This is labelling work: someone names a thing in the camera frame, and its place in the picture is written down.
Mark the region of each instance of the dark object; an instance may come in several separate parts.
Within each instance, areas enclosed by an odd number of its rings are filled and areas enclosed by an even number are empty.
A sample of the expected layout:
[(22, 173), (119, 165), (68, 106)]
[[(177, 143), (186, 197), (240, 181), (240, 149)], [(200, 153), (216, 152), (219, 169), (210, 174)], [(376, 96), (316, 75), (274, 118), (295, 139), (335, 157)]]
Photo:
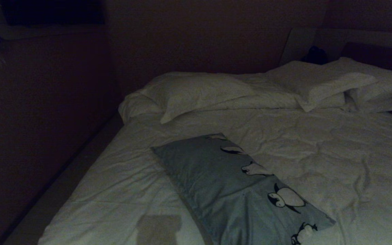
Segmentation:
[(9, 25), (104, 24), (101, 0), (0, 0)]
[(328, 56), (323, 49), (320, 49), (316, 46), (312, 46), (308, 54), (302, 58), (303, 62), (314, 63), (318, 65), (324, 65), (328, 62)]

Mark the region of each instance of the penguin print pillow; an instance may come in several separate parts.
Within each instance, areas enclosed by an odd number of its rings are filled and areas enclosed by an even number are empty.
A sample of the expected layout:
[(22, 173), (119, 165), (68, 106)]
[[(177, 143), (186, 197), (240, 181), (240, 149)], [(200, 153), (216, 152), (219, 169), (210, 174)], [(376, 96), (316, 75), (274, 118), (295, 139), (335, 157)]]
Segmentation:
[(222, 133), (153, 147), (214, 244), (302, 244), (335, 221)]

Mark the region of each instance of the white comforter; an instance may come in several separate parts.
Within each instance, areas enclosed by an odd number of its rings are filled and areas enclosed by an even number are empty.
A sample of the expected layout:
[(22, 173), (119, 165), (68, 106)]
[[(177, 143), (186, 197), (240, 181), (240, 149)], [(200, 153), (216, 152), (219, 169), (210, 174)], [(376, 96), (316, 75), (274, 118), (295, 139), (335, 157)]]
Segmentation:
[(307, 244), (392, 245), (391, 114), (246, 109), (160, 118), (129, 120), (39, 244), (207, 243), (149, 147), (222, 132), (337, 221)]

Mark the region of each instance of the dark wall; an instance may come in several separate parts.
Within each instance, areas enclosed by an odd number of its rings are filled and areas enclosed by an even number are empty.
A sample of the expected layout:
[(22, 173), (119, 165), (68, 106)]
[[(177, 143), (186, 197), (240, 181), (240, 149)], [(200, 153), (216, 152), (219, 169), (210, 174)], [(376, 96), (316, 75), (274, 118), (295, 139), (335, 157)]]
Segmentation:
[(0, 236), (120, 102), (105, 32), (0, 47)]
[(392, 0), (330, 0), (323, 27), (392, 32)]
[(105, 0), (122, 93), (168, 71), (265, 72), (327, 0)]

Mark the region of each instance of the penguin print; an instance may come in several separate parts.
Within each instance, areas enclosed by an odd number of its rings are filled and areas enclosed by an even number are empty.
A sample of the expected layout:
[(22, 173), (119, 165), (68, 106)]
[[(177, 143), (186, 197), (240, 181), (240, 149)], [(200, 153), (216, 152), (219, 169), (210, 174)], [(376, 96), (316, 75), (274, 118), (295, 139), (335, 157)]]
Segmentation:
[(265, 167), (254, 162), (250, 162), (248, 166), (241, 167), (241, 171), (247, 175), (254, 175), (254, 174), (273, 175)]
[(299, 232), (291, 236), (291, 244), (292, 245), (302, 244), (303, 242), (305, 242), (305, 240), (307, 240), (312, 236), (314, 231), (317, 231), (317, 225), (302, 223), (302, 225), (299, 228)]
[(238, 146), (225, 146), (220, 148), (222, 151), (230, 154), (247, 155), (243, 149)]
[(295, 191), (288, 187), (279, 188), (277, 184), (275, 184), (274, 189), (275, 192), (267, 195), (273, 205), (279, 208), (287, 207), (300, 214), (294, 207), (303, 207), (306, 203)]
[(205, 138), (209, 138), (209, 139), (211, 139), (211, 140), (218, 139), (218, 140), (221, 140), (221, 141), (227, 141), (227, 140), (228, 140), (228, 139), (227, 139), (226, 137), (224, 137), (223, 135), (218, 135), (218, 134), (209, 135), (209, 136), (207, 136), (207, 137), (205, 137)]

